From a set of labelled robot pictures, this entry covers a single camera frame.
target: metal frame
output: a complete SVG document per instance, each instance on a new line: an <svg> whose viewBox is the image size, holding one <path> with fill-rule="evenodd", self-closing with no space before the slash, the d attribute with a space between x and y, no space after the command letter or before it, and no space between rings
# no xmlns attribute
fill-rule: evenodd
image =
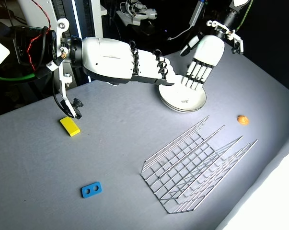
<svg viewBox="0 0 289 230"><path fill-rule="evenodd" d="M257 142L231 154L241 136L214 150L208 141L224 126L204 139L198 132L207 119L208 116L143 164L141 176L168 213L195 210Z"/></svg>

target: red wire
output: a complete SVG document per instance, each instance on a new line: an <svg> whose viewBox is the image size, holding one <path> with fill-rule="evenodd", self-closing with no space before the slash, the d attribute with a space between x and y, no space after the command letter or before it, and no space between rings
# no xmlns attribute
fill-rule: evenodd
<svg viewBox="0 0 289 230"><path fill-rule="evenodd" d="M50 19L49 19L49 16L48 16L48 14L42 9L42 7L38 4L38 3L36 3L34 0L31 0L34 4L36 4L41 10L42 10L42 12L44 13L44 15L46 16L46 18L47 18L47 20L48 20L48 29L46 30L46 34L48 33L48 31L50 30ZM40 35L38 35L37 37L35 37L35 38L33 38L31 41L30 41L30 43L29 43L29 46L28 46L28 48L27 48L27 54L28 54L28 58L29 58L29 63L30 63L30 65L32 66L32 68L33 68L33 70L35 71L35 67L34 67L34 65L33 65L33 63L32 63L32 59L31 59L31 56L30 56L30 49L31 49L31 47L32 47L32 43L35 41L35 40L37 40L39 37L41 37L42 36L42 34L40 34Z"/></svg>

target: orange object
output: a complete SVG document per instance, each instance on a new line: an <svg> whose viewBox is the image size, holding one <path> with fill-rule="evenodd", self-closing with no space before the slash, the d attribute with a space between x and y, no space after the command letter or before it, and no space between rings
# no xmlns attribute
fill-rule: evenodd
<svg viewBox="0 0 289 230"><path fill-rule="evenodd" d="M237 120L241 125L246 126L247 124L249 124L249 119L246 116L239 115Z"/></svg>

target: white plate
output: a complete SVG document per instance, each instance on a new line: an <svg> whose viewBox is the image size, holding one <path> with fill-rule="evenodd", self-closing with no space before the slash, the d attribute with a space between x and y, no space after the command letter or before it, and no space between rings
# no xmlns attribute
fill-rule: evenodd
<svg viewBox="0 0 289 230"><path fill-rule="evenodd" d="M168 107L180 112L196 111L206 102L206 93L203 88L195 91L180 82L172 86L159 85L159 93Z"/></svg>

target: tabletop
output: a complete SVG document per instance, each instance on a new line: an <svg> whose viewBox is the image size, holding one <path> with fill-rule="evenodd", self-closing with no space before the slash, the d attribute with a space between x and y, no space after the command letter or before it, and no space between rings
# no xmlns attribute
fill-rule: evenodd
<svg viewBox="0 0 289 230"><path fill-rule="evenodd" d="M167 57L177 74L192 60ZM52 97L0 116L0 230L216 228L289 138L289 90L228 45L204 89L206 104L189 114L166 107L150 84L71 89L68 97L84 103L72 138ZM142 165L208 115L201 135L225 125L212 146L242 135L241 145L259 141L195 211L167 214ZM103 192L82 198L81 188L97 181Z"/></svg>

